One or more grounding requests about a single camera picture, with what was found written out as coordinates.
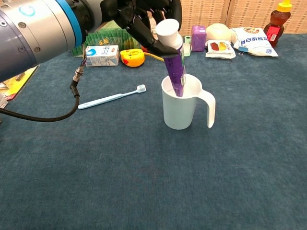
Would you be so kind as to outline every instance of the plastic bag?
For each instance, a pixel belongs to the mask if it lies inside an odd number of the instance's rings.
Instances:
[[[234,48],[248,52],[255,56],[278,57],[278,54],[271,46],[264,31],[261,28],[238,27],[232,28],[236,34]]]

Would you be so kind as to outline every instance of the honey bottle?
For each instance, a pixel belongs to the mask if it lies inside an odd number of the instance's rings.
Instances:
[[[276,47],[278,39],[283,34],[283,24],[290,18],[292,4],[290,0],[283,0],[279,3],[277,9],[271,13],[271,21],[264,28],[264,32],[272,47]]]

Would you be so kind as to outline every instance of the white package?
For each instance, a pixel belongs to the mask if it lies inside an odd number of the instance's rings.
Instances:
[[[7,104],[8,101],[5,99],[4,95],[0,93],[0,108],[4,109]]]
[[[255,56],[278,57],[278,54],[271,46],[265,32],[261,28],[238,27],[232,28],[236,34],[234,48],[248,52]]]
[[[209,40],[206,58],[232,59],[236,57],[234,49],[227,40]]]

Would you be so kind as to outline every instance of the toothbrush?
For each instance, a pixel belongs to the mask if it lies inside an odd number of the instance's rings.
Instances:
[[[89,107],[93,107],[93,106],[96,106],[96,105],[99,105],[99,104],[102,104],[102,103],[110,102],[110,101],[113,101],[113,100],[116,100],[116,99],[119,99],[119,98],[122,98],[122,97],[125,97],[125,96],[128,96],[128,95],[131,95],[131,94],[134,94],[134,93],[141,93],[141,92],[146,92],[145,85],[138,85],[137,89],[135,91],[132,91],[132,92],[119,93],[119,94],[115,94],[115,95],[112,95],[112,96],[109,96],[109,97],[104,97],[104,98],[101,98],[101,99],[98,99],[98,100],[94,100],[94,101],[91,101],[91,102],[80,104],[78,106],[78,109],[86,109],[86,108],[89,108]]]

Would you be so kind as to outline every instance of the white tube cap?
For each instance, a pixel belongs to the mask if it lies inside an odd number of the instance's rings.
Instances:
[[[158,23],[156,33],[158,40],[165,46],[179,49],[182,46],[182,37],[178,32],[179,22],[176,19],[165,19]]]

